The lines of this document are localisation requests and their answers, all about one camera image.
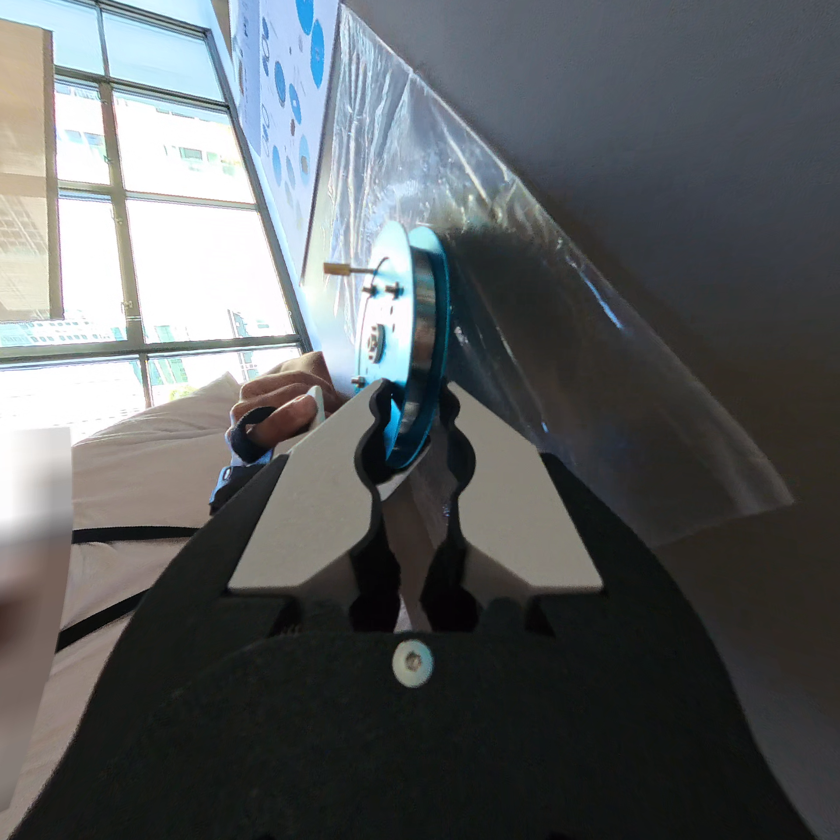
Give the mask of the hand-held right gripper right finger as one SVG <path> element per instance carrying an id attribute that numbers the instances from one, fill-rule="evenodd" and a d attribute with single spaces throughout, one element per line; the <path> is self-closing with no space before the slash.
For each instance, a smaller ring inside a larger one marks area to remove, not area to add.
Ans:
<path id="1" fill-rule="evenodd" d="M 470 632 L 493 602 L 593 595 L 604 582 L 543 454 L 462 386 L 440 393 L 448 525 L 420 603 L 435 632 Z"/>

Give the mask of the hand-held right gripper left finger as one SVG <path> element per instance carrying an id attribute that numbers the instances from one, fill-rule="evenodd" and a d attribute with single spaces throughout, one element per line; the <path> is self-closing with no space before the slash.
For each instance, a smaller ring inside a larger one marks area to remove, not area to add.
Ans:
<path id="1" fill-rule="evenodd" d="M 385 536 L 381 483 L 391 383 L 367 385 L 287 454 L 227 588 L 330 602 L 363 632 L 392 633 L 400 566 Z"/>

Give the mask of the blue round rotating base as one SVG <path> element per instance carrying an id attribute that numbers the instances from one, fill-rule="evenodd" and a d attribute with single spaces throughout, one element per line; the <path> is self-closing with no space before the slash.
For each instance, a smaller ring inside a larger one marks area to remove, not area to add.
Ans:
<path id="1" fill-rule="evenodd" d="M 442 240 L 427 226 L 386 223 L 374 241 L 360 292 L 351 379 L 359 392 L 391 383 L 384 429 L 385 461 L 405 469 L 420 455 L 445 380 L 450 327 L 450 276 Z"/>

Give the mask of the grey desk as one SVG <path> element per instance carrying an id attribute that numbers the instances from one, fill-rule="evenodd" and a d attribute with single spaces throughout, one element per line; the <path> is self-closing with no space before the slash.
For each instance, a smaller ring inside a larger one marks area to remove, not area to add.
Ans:
<path id="1" fill-rule="evenodd" d="M 838 2 L 347 2 L 794 496 L 653 549 L 838 838 Z"/>

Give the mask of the person's left hand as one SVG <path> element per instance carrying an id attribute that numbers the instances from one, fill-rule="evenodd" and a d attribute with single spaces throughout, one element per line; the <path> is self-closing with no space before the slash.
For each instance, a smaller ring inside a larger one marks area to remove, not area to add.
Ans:
<path id="1" fill-rule="evenodd" d="M 309 391 L 319 387 L 324 414 L 330 417 L 348 398 L 333 385 L 323 354 L 312 351 L 286 361 L 242 384 L 238 401 L 230 410 L 226 440 L 230 443 L 235 427 L 248 412 L 271 406 L 272 413 L 261 423 L 248 425 L 246 436 L 254 445 L 273 448 L 302 434 L 317 415 L 316 402 Z"/>

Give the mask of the clear plastic bag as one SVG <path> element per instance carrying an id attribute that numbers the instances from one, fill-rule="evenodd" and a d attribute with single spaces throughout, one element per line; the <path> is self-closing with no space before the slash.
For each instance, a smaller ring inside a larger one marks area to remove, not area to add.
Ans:
<path id="1" fill-rule="evenodd" d="M 353 372 L 358 265 L 383 224 L 432 228 L 452 277 L 447 376 L 555 454 L 652 548 L 790 507 L 770 460 L 518 174 L 342 7 L 299 300 Z"/>

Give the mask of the white assembly guide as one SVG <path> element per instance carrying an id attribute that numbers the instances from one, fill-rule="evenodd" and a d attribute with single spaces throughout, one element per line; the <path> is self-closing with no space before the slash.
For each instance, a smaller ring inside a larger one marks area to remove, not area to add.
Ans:
<path id="1" fill-rule="evenodd" d="M 233 1 L 239 121 L 266 178 L 287 263 L 306 263 L 340 1 Z"/>

